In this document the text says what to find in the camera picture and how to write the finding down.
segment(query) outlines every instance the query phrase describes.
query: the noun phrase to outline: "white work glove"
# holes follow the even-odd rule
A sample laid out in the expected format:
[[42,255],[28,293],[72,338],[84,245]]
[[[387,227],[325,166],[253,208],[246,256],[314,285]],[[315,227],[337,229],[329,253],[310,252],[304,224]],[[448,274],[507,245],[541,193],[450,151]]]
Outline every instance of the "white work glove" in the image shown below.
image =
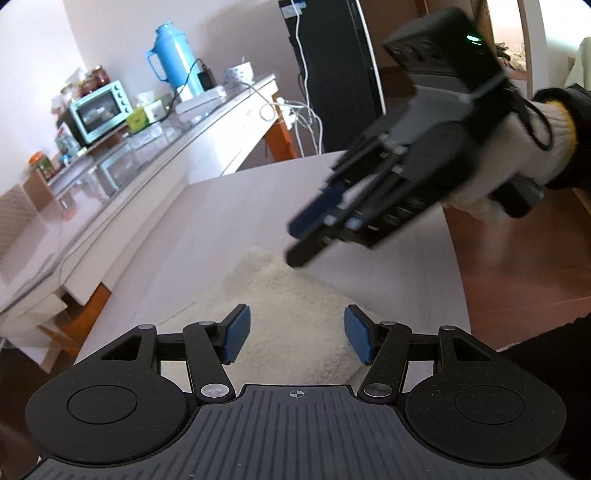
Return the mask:
[[[507,218],[507,214],[499,203],[488,198],[499,186],[516,173],[543,186],[564,170],[576,147],[573,121],[559,103],[535,105],[550,122],[554,134],[553,149],[547,152],[540,150],[517,115],[512,113],[494,130],[480,151],[476,173],[447,198],[447,204],[465,210],[486,223],[499,223]],[[547,143],[548,133],[542,120],[530,113],[536,136],[542,143]]]

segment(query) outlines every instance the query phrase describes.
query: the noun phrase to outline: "blue finger pad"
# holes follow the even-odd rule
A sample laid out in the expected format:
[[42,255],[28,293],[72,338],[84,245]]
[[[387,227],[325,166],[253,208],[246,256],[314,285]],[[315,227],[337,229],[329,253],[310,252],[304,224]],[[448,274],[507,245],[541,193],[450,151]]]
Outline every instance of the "blue finger pad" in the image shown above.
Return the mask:
[[234,363],[251,332],[251,309],[246,307],[226,329],[226,343],[222,349],[223,362]]
[[374,361],[374,348],[369,341],[369,330],[349,308],[345,309],[345,334],[359,361],[371,365]]
[[300,239],[310,225],[323,219],[331,210],[339,206],[346,191],[347,189],[343,186],[327,188],[321,196],[291,221],[287,228],[290,236]]

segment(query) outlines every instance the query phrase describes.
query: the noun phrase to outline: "circular mount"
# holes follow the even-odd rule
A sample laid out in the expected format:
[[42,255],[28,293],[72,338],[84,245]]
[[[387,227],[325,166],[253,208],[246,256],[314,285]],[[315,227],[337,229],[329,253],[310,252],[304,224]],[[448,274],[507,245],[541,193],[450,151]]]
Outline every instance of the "circular mount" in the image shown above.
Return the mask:
[[68,402],[76,419],[92,425],[107,425],[129,417],[138,406],[131,390],[117,385],[99,385],[80,390]]
[[405,416],[422,441],[477,465],[533,460],[560,437],[560,397],[507,360],[447,364],[409,393]]
[[27,404],[27,426],[42,455],[116,465],[149,455],[184,427],[187,402],[170,380],[134,361],[87,360]]

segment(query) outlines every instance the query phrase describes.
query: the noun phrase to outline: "blue thermos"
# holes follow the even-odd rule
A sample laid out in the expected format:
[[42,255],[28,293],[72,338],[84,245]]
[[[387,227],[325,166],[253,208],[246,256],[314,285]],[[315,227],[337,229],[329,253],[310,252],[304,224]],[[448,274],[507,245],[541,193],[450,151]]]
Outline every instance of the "blue thermos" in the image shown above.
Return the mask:
[[[151,57],[153,55],[158,56],[166,78],[162,78],[152,64]],[[157,28],[154,48],[146,53],[146,59],[158,80],[169,83],[173,92],[185,84],[188,76],[187,85],[193,96],[203,93],[203,87],[199,81],[199,73],[201,72],[199,62],[194,65],[195,55],[191,51],[187,36],[178,28],[174,28],[172,22]]]

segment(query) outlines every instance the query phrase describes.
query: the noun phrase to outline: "white cable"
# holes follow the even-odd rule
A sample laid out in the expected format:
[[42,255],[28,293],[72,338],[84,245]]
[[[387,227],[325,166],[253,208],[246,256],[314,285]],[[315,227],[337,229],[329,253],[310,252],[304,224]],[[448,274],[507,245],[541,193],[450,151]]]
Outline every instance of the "white cable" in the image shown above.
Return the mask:
[[[299,105],[303,105],[306,108],[308,108],[306,105],[304,105],[301,102],[298,102],[297,100],[290,100],[289,103],[296,103]],[[324,137],[324,125],[322,124],[322,120],[320,119],[320,117],[318,116],[318,114],[316,114],[316,112],[314,110],[312,110],[312,108],[309,108],[309,112],[314,116],[314,118],[316,119],[316,122],[318,122],[318,130],[319,130],[319,138],[318,138],[318,152],[322,153],[322,139]]]
[[[302,157],[305,157],[306,153],[304,152],[304,148],[302,146],[300,131],[298,129],[298,124],[301,124],[302,126],[304,126],[308,130],[308,132],[310,133],[310,136],[312,137],[312,143],[314,145],[314,150],[316,151],[316,155],[319,155],[320,153],[322,153],[322,139],[323,139],[323,135],[324,135],[324,126],[323,126],[322,120],[320,119],[318,114],[316,114],[316,112],[314,110],[312,110],[311,107],[309,107],[305,103],[299,102],[297,100],[286,100],[284,103],[269,102],[265,98],[265,96],[260,92],[260,90],[257,89],[256,87],[249,85],[247,83],[244,83],[244,82],[240,82],[240,83],[242,83],[243,85],[254,90],[266,102],[263,105],[261,105],[261,108],[259,109],[259,116],[265,122],[275,122],[277,120],[277,118],[276,118],[277,111],[275,110],[275,107],[279,107],[279,109],[280,109],[279,120],[281,122],[284,122],[283,113],[281,111],[281,108],[287,108],[290,112],[295,114],[294,132],[296,134],[295,138],[297,140],[298,148],[300,149],[300,155]],[[263,109],[268,106],[272,107],[272,110],[273,110],[272,117],[270,117],[270,118],[263,116]],[[306,120],[306,118],[301,113],[299,113],[300,110],[304,110],[304,109],[308,110],[308,120]],[[314,129],[313,129],[314,120],[316,120],[316,122],[318,123],[318,130],[319,130],[318,141],[316,141],[316,135],[315,135]]]
[[300,155],[302,158],[304,158],[306,156],[306,154],[304,153],[304,148],[301,146],[301,139],[300,139],[300,133],[297,129],[297,118],[295,119],[295,123],[294,123],[294,131],[295,131],[295,139],[297,140],[297,146],[300,149]]
[[312,137],[312,143],[314,145],[314,149],[316,150],[316,155],[318,155],[318,145],[316,144],[316,136],[314,134],[314,130],[312,130],[312,126],[308,123],[308,121],[306,120],[306,117],[304,117],[302,114],[300,113],[296,113],[295,114],[295,122],[297,124],[301,124],[304,127],[306,127],[306,129],[308,130],[308,132],[310,133],[310,136]]
[[293,7],[295,14],[297,16],[297,19],[295,21],[295,41],[297,42],[298,47],[300,48],[301,62],[304,66],[304,95],[306,97],[306,105],[308,108],[310,108],[310,92],[308,91],[308,63],[306,62],[306,56],[304,55],[304,47],[301,45],[300,40],[301,10],[299,10],[299,7],[296,6],[294,0],[291,0],[291,6]]

